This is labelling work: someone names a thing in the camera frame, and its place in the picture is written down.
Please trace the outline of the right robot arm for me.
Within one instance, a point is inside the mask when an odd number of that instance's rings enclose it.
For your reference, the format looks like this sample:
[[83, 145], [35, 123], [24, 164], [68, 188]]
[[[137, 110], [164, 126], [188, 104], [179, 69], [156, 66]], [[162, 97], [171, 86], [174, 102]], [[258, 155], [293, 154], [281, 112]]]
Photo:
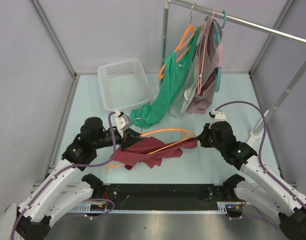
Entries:
[[278, 224], [289, 240], [306, 240], [306, 195], [271, 172], [251, 146], [237, 141], [228, 122], [205, 124], [198, 139], [202, 147], [218, 150], [228, 164], [254, 181], [238, 174], [229, 177], [223, 188], [228, 200], [247, 201]]

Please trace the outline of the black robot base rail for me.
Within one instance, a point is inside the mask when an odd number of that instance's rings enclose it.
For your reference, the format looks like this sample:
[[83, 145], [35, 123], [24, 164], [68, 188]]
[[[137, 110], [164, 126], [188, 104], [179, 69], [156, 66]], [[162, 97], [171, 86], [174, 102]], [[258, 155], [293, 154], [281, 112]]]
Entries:
[[231, 186], [214, 184], [103, 184], [91, 174], [51, 204], [48, 215], [112, 213], [220, 213], [246, 204]]

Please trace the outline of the red tank top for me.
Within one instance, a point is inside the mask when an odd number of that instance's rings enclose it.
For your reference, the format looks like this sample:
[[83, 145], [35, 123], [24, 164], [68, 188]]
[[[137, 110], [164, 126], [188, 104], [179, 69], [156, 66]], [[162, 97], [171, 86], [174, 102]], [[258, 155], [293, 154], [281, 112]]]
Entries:
[[131, 170], [138, 163], [145, 163], [152, 169], [161, 166], [164, 158], [181, 157], [184, 149], [194, 149], [197, 143], [196, 137], [168, 144], [154, 137], [145, 137], [124, 150], [117, 149], [113, 160], [124, 164], [127, 170]]

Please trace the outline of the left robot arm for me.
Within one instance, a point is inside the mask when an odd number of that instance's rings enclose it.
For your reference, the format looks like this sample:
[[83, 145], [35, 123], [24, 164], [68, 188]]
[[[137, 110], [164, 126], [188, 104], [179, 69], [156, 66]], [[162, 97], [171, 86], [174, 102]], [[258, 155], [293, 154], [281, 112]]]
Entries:
[[130, 118], [122, 112], [111, 112], [116, 126], [105, 129], [99, 117], [85, 120], [73, 142], [66, 148], [54, 170], [17, 208], [12, 240], [43, 240], [50, 229], [73, 207], [81, 202], [100, 201], [103, 182], [93, 174], [85, 175], [71, 191], [62, 194], [68, 183], [86, 168], [93, 168], [97, 150], [117, 145], [122, 150], [142, 141], [140, 133], [131, 129]]

